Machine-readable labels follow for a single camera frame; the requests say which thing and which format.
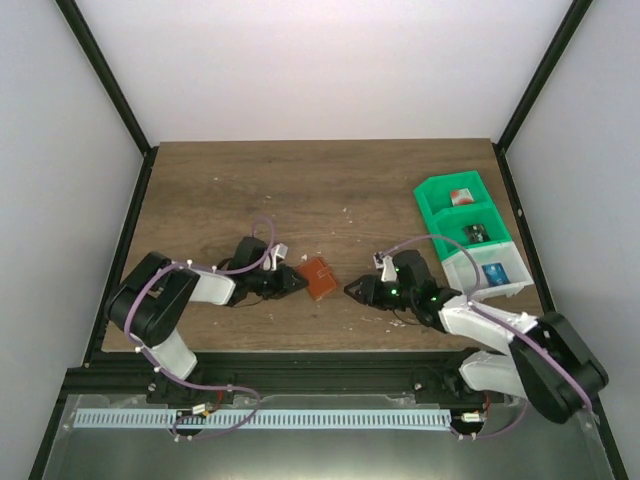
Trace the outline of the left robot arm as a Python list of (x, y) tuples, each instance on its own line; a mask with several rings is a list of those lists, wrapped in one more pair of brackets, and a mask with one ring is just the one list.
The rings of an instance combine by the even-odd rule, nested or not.
[(287, 247), (245, 236), (232, 257), (212, 266), (174, 262), (152, 251), (130, 272), (107, 300), (106, 318), (143, 354), (157, 374), (183, 387), (202, 392), (254, 390), (237, 385), (205, 385), (192, 375), (198, 359), (178, 332), (190, 303), (235, 307), (254, 294), (278, 300), (305, 289), (309, 282), (286, 265)]

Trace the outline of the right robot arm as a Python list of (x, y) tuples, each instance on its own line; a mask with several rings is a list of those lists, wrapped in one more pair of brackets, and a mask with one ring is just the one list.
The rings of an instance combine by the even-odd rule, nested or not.
[(526, 400), (547, 420), (563, 424), (608, 385), (603, 365), (558, 312), (513, 313), (441, 286), (416, 250), (379, 254), (376, 274), (347, 284), (346, 295), (383, 311), (409, 311), (423, 326), (483, 345), (458, 366), (463, 384)]

